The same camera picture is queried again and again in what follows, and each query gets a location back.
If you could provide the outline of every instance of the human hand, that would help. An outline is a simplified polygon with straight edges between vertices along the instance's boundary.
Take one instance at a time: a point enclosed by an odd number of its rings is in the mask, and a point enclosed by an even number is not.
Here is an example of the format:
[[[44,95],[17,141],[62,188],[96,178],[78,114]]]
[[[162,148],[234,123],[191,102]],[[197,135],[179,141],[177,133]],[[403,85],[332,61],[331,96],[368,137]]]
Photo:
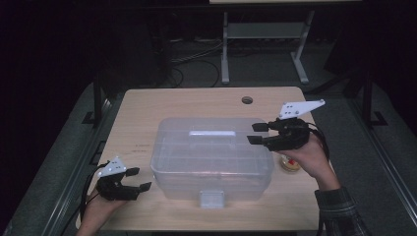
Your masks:
[[[127,202],[128,201],[109,201],[103,198],[98,193],[98,190],[94,188],[88,197],[88,204],[77,236],[95,235],[111,214]]]
[[[322,143],[315,135],[311,134],[309,141],[298,149],[277,152],[297,161],[310,176],[317,180],[320,190],[340,188],[340,183],[323,151]]]

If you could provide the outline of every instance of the clear plastic bin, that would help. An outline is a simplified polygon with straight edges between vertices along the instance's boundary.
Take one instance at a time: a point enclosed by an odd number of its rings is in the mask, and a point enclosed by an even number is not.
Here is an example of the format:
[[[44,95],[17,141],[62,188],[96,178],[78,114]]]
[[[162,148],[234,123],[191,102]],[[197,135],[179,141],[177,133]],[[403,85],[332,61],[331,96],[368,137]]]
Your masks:
[[[150,167],[168,199],[224,207],[226,201],[257,200],[268,187],[273,161],[263,146],[250,145],[256,118],[167,118],[158,127]]]

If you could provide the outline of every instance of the sleeve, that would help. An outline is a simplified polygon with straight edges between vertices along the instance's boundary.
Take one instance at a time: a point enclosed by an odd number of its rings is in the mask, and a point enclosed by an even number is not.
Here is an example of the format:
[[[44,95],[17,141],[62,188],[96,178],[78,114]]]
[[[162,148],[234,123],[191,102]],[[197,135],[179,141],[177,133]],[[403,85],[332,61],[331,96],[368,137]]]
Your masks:
[[[346,188],[318,190],[315,195],[328,236],[371,235]]]

